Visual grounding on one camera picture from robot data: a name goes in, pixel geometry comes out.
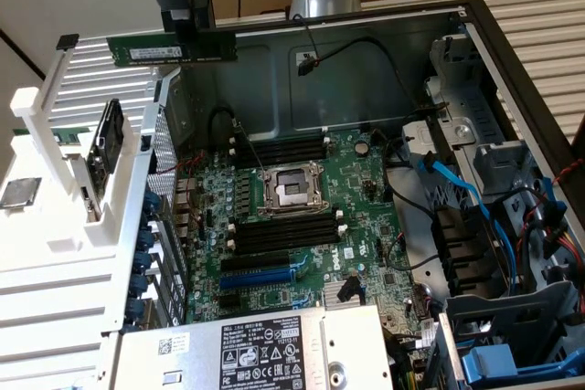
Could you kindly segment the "open grey PC case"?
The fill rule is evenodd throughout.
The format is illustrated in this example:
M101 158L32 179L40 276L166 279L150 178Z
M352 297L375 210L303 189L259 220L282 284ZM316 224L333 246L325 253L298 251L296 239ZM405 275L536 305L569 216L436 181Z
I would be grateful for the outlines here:
M190 325L186 248L176 225L176 182L187 159L235 153L237 121L253 141L357 131L390 145L386 188L396 198L407 255L419 261L414 278L440 303L420 334L400 337L381 324L393 390L441 390L436 335L453 297L431 224L438 206L478 207L502 250L507 291L527 295L569 281L585 316L585 28L577 46L554 37L541 12L525 5L492 7L464 0L386 10L260 23L231 29L236 61L155 66L154 101L144 117L130 218L130 259L120 338L108 370L113 389L122 337ZM497 87L506 119L524 140L543 191L517 187L491 200L456 173L440 124L443 104L426 90L435 74L431 43L465 34ZM161 197L159 212L143 212L144 192ZM141 227L154 236L152 265L133 268ZM148 290L129 292L132 274ZM129 298L144 301L144 316L125 318Z

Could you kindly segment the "dark grey disk bay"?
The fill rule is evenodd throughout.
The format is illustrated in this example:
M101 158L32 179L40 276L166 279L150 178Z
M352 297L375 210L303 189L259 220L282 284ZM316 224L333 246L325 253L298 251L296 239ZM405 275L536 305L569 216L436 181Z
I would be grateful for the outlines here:
M440 316L436 351L441 390L585 390L585 374L521 385L472 388L462 358L479 346L508 344L517 367L564 360L585 348L585 316L569 281L515 297L487 300L461 296L447 301Z

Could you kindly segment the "graphics card with metal bracket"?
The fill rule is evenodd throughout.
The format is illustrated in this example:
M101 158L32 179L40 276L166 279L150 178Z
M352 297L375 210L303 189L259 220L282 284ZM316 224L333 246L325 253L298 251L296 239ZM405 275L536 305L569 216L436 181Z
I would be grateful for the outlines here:
M101 219L101 200L105 194L108 178L105 163L98 153L91 151L85 159L80 161L77 179L88 222L97 222Z

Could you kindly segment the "silver finned heatsink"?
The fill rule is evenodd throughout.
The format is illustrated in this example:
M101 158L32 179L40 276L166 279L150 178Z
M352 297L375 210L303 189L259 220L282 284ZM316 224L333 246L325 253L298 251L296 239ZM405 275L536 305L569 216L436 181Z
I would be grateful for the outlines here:
M338 299L337 293L345 285L344 280L326 282L323 288L324 306L328 311L354 308L360 305L359 297L354 295L350 300L342 302Z

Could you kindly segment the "long blue expansion slot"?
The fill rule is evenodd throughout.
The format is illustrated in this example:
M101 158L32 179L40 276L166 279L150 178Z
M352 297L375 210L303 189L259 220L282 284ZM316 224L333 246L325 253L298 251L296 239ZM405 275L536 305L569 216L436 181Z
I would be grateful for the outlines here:
M296 278L296 270L291 268L268 269L258 272L241 273L222 277L220 290L255 288L265 285L291 283Z

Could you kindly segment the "blue plastic latch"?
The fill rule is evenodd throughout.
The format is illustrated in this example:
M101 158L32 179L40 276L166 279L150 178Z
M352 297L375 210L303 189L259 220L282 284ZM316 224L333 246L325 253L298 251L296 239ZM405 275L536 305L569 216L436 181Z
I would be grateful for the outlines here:
M474 389L531 384L585 374L585 348L559 362L517 367L508 344L479 346L462 358L462 365Z

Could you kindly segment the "green motherboard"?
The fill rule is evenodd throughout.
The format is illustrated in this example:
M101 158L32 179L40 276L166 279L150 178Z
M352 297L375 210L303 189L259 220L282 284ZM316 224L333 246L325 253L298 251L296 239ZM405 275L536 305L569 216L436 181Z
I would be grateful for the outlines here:
M356 155L359 141L369 144L368 156ZM440 303L414 278L420 263L407 255L396 198L386 188L391 146L357 131L337 132L324 142L326 158L312 160L325 168L322 185L330 207L324 212L342 210L348 230L334 244L284 250L290 265L271 269L295 269L295 280L255 288L220 290L219 280L268 270L220 271L222 259L247 256L228 248L230 223L281 218L257 214L260 167L237 169L229 159L234 153L201 153L186 160L175 187L175 222L186 248L187 322L324 307L325 283L340 280L346 282L337 293L340 301L357 295L360 305L377 308L384 327L406 339L417 337L421 323L439 310ZM240 295L241 307L221 310L218 296L231 293Z

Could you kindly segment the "black hard disk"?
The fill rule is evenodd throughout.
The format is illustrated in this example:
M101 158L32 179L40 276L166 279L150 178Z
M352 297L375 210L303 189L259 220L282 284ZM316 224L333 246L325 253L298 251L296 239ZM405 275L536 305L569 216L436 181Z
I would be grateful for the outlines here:
M87 158L90 171L95 176L102 178L114 172L124 140L123 123L120 101L110 100L101 116Z

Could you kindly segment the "silver power supply unit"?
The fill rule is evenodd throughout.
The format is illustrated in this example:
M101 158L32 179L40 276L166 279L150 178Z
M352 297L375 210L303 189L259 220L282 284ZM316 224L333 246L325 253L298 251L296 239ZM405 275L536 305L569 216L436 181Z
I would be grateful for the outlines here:
M114 390L393 390L378 310L278 311L122 337Z

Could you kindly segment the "green RAM stick white label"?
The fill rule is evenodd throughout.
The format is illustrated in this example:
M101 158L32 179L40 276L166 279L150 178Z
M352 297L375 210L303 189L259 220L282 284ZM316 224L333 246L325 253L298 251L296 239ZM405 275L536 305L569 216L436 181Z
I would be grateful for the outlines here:
M108 37L107 43L116 67L160 66L236 61L237 42L233 32L200 32L200 62L193 62L189 50L176 33L155 33Z

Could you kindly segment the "thin metal locking lever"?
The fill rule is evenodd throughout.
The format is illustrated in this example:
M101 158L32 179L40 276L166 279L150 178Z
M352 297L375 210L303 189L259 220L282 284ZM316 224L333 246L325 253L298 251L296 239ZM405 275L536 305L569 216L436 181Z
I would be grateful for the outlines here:
M243 125L242 125L242 122L241 121L237 121L235 128L237 129L238 132L240 132L243 135L243 137L246 140L248 146L250 147L250 151L252 152L253 156L255 157L256 161L258 162L258 166L260 167L262 174L265 174L265 168L264 168L264 166L263 166L263 164L261 162L260 157L258 156L258 154L257 154L257 152L256 152L256 150L254 148L254 145L253 145L252 141L250 140L249 135L246 133L246 131L245 131Z

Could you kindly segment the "light grey metal disk bay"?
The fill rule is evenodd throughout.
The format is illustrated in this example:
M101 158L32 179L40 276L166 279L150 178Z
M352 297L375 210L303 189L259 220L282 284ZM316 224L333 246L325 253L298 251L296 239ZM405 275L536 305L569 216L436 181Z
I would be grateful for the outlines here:
M522 186L542 192L532 153L506 119L492 75L471 38L454 34L434 40L430 62L435 74L426 90L445 106L439 120L456 173L489 200Z

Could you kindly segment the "metal CPU socket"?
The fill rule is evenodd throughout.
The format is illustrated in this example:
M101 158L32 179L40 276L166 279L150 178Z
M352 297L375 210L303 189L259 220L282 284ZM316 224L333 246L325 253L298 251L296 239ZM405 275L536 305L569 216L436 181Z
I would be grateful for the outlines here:
M322 185L324 171L314 161L263 170L262 205L257 208L257 214L287 217L324 212L330 207Z

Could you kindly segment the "black plastic card guide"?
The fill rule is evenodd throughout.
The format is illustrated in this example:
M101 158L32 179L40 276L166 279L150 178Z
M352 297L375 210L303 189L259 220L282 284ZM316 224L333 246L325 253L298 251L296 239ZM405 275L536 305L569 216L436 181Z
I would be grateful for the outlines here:
M502 250L495 246L478 207L438 206L431 224L444 278L453 297L501 297L508 287Z

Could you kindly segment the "white plastic parts rack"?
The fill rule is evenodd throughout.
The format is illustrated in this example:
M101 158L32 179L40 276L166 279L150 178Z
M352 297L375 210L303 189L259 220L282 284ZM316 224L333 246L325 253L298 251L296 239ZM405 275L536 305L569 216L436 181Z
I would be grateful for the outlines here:
M87 221L77 179L107 103L118 99L105 86L115 68L101 72L97 65L105 47L98 41L86 46L77 34L61 36L42 85L21 88L11 99L10 111L30 134L11 139L14 156L0 182L0 197L9 181L40 177L41 183L33 205L0 210L0 273L109 257L119 246L139 142L123 108L122 149L97 222ZM69 127L87 127L90 133L80 136L79 146L59 146L50 129Z

